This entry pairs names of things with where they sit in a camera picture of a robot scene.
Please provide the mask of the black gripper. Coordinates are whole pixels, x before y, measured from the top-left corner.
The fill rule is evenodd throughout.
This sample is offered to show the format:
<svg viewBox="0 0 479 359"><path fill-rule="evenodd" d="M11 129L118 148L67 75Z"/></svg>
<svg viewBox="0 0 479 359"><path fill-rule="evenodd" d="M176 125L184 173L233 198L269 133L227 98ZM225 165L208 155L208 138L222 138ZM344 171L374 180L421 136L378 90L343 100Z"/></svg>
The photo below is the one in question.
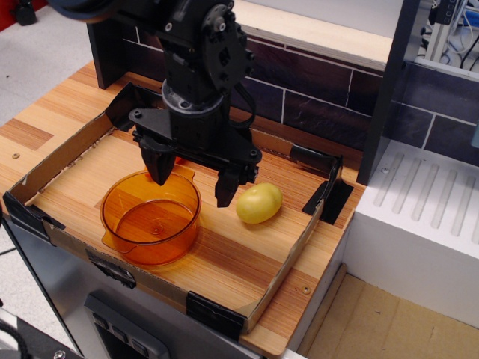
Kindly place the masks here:
<svg viewBox="0 0 479 359"><path fill-rule="evenodd" d="M134 140L155 183L164 185L177 157L218 172L218 208L229 207L240 185L257 178L261 152L247 129L238 129L219 109L196 114L136 108L129 113Z"/></svg>

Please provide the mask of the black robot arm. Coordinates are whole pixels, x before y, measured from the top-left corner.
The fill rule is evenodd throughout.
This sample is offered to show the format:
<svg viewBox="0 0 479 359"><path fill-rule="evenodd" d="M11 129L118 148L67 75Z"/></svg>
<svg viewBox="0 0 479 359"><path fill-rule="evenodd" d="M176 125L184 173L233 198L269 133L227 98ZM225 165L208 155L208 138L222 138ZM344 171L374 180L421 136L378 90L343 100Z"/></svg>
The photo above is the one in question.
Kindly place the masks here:
<svg viewBox="0 0 479 359"><path fill-rule="evenodd" d="M86 23L117 19L159 39L164 108L129 113L154 182L165 184L179 157L211 168L218 174L215 197L222 208L241 185L255 181L262 155L251 139L252 119L230 118L232 93L255 108L242 85L253 71L254 54L232 1L53 1L52 7Z"/></svg>

